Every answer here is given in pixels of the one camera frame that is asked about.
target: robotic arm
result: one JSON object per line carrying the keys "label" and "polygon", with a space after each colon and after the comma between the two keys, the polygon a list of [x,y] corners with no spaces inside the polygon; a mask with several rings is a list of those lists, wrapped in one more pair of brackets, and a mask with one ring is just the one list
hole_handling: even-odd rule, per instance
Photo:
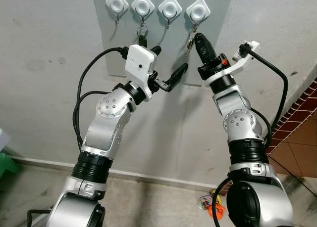
{"label": "robotic arm", "polygon": [[[194,40],[204,64],[198,68],[199,74],[204,85],[210,86],[214,93],[214,102],[228,133],[229,178],[233,181],[227,194],[230,219],[237,227],[292,227],[292,205],[273,166],[268,163],[261,124],[232,77],[252,56],[238,50],[233,57],[237,63],[230,66],[224,54],[216,55],[203,34],[197,33]],[[253,52],[260,48],[255,41],[245,42],[244,46]]]}
{"label": "robotic arm", "polygon": [[47,227],[102,227],[105,208],[98,201],[106,193],[106,181],[115,158],[124,126],[142,101],[149,101],[160,88],[171,91],[187,71],[181,65],[167,81],[154,70],[159,46],[148,50],[131,45],[126,50],[125,71],[130,79],[118,84],[97,102],[96,116],[88,128],[78,162],[67,177],[63,191],[52,209]]}

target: white wall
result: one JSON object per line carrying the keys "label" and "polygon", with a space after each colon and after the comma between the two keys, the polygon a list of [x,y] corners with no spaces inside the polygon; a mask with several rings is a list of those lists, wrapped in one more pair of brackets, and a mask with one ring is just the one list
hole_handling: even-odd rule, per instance
{"label": "white wall", "polygon": [[[0,0],[0,5],[0,126],[12,137],[6,151],[74,163],[77,82],[103,50],[93,0]],[[288,76],[292,102],[316,76],[316,24],[316,0],[232,0],[216,49],[231,57],[244,39],[261,42],[261,54]],[[256,61],[235,78],[253,106],[272,120],[281,80]],[[83,89],[109,91],[115,80],[101,61]],[[230,161],[211,96],[210,89],[191,86],[156,93],[126,126],[113,168],[218,184]],[[97,99],[84,102],[82,133]]]}

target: tiled floor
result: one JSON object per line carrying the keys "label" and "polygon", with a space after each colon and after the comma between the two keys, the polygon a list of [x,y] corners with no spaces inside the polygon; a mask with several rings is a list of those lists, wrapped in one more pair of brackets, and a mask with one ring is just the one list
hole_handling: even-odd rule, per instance
{"label": "tiled floor", "polygon": [[[0,227],[25,227],[27,210],[50,207],[68,174],[33,166],[22,166],[17,175],[6,173],[0,179]],[[316,227],[317,199],[291,177],[284,175],[281,179],[294,208],[294,223],[298,227]],[[112,178],[108,184],[102,201],[106,206],[104,227],[214,226],[208,213],[197,205],[204,192]],[[315,179],[307,184],[317,190]],[[234,226],[227,212],[220,224]]]}
{"label": "tiled floor", "polygon": [[[295,175],[317,178],[317,112],[270,156]],[[270,160],[270,163],[275,167],[277,173],[288,174],[273,160]]]}

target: wire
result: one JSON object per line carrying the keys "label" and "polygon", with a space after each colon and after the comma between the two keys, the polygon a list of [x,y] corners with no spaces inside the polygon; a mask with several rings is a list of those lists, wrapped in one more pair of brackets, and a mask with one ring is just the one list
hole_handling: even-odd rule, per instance
{"label": "wire", "polygon": [[27,227],[32,227],[32,214],[49,214],[51,210],[29,210],[26,214]]}
{"label": "wire", "polygon": [[230,178],[226,178],[225,180],[222,181],[222,183],[219,184],[219,186],[217,187],[216,191],[213,194],[213,199],[211,202],[211,206],[212,206],[212,216],[213,216],[213,221],[214,221],[214,225],[216,227],[220,227],[219,225],[219,221],[216,215],[216,201],[217,201],[217,197],[219,192],[221,191],[222,187],[225,186],[229,181],[231,181]]}
{"label": "wire", "polygon": [[[120,47],[113,47],[113,48],[110,48],[110,49],[107,49],[103,52],[101,52],[99,55],[97,55],[90,63],[89,65],[86,67],[86,69],[84,70],[84,72],[82,73],[80,79],[79,79],[79,83],[78,83],[78,88],[77,88],[77,96],[76,96],[76,104],[79,102],[79,99],[80,99],[80,94],[81,94],[81,87],[82,87],[82,84],[83,84],[83,81],[84,81],[84,78],[87,74],[87,72],[90,70],[90,68],[101,58],[103,57],[104,55],[108,54],[109,52],[112,52],[112,51],[118,51],[118,52],[122,52],[122,48]],[[79,127],[79,108],[78,108],[78,112],[76,114],[76,127]]]}
{"label": "wire", "polygon": [[85,93],[84,95],[82,95],[79,98],[79,101],[77,102],[77,104],[75,105],[74,111],[73,111],[73,127],[77,136],[77,142],[78,142],[78,146],[79,146],[79,150],[80,147],[83,143],[83,139],[80,136],[80,129],[79,129],[79,107],[80,107],[80,103],[84,100],[85,97],[91,95],[91,94],[108,94],[109,92],[105,92],[105,91],[90,91]]}
{"label": "wire", "polygon": [[268,122],[268,120],[266,119],[266,117],[259,111],[255,110],[254,108],[251,108],[251,111],[253,111],[255,114],[257,114],[259,117],[261,117],[261,119],[265,122],[266,127],[267,127],[267,134],[266,134],[266,142],[265,142],[265,149],[267,149],[269,147],[269,145],[271,144],[272,141],[272,129],[271,129],[271,125]]}
{"label": "wire", "polygon": [[289,172],[289,174],[291,176],[293,176],[297,181],[299,181],[308,191],[310,191],[312,193],[312,195],[314,195],[315,197],[317,197],[317,195],[312,191],[310,190],[310,188],[308,188],[302,181],[299,180],[298,177],[296,177],[291,171],[289,171],[287,168],[285,168],[281,163],[279,163],[278,161],[276,161],[272,156],[270,156],[270,158],[272,160],[274,160],[279,166],[281,166],[283,169],[285,169],[287,172]]}
{"label": "wire", "polygon": [[271,126],[272,131],[274,130],[276,124],[279,121],[279,118],[282,114],[283,108],[284,108],[284,104],[285,104],[285,100],[286,100],[286,96],[287,96],[287,91],[288,91],[288,80],[286,75],[284,75],[284,73],[282,71],[280,71],[277,67],[275,67],[273,64],[271,64],[270,62],[268,62],[267,60],[265,60],[264,58],[262,58],[261,56],[259,56],[258,54],[256,54],[254,51],[252,51],[250,48],[248,48],[247,46],[245,46],[244,44],[240,45],[240,50],[245,50],[248,54],[250,54],[251,56],[253,56],[255,59],[257,59],[259,62],[263,63],[264,65],[266,65],[268,68],[270,68],[271,70],[273,70],[275,73],[277,73],[283,80],[284,82],[284,87],[283,87],[283,93],[282,93],[282,98],[278,107],[278,111],[276,113],[275,119],[273,121],[273,124]]}

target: gray panel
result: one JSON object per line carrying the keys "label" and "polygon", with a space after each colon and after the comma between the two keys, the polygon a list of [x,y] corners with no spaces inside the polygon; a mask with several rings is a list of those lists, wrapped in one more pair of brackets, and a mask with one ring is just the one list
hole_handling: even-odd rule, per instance
{"label": "gray panel", "polygon": [[[119,45],[131,45],[137,43],[136,28],[140,23],[140,17],[130,7],[119,20],[116,26],[115,15],[105,5],[105,0],[94,0],[98,20],[102,31],[104,48]],[[162,47],[155,70],[161,79],[167,79],[171,71],[184,62],[185,45],[188,35],[192,30],[192,23],[185,13],[186,8],[196,0],[178,0],[182,6],[182,13],[171,22],[170,28],[166,29],[166,20],[158,12],[158,6],[164,0],[151,0],[155,5],[154,12],[146,19],[150,31],[147,36],[148,47],[156,45]],[[215,45],[226,15],[230,0],[205,0],[211,10],[211,15],[201,23],[198,31],[204,33],[210,42]],[[118,54],[107,56],[106,65],[108,73],[114,76],[125,76],[125,61]],[[201,85],[202,80],[197,72],[197,67],[202,63],[196,53],[191,51],[189,57],[189,70],[186,75],[187,84]]]}

